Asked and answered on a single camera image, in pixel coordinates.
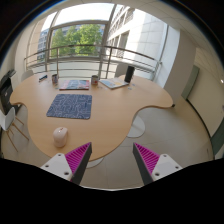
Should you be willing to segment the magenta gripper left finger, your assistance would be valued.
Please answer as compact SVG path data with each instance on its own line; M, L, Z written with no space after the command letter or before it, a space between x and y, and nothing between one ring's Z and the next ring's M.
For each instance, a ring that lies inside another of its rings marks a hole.
M92 154L92 144L86 143L67 154L57 153L41 168L79 185Z

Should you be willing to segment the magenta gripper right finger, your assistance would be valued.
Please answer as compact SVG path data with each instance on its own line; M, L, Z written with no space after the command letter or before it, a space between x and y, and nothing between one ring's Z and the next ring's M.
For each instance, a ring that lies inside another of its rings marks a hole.
M182 169L168 154L157 154L140 144L133 144L133 154L145 185Z

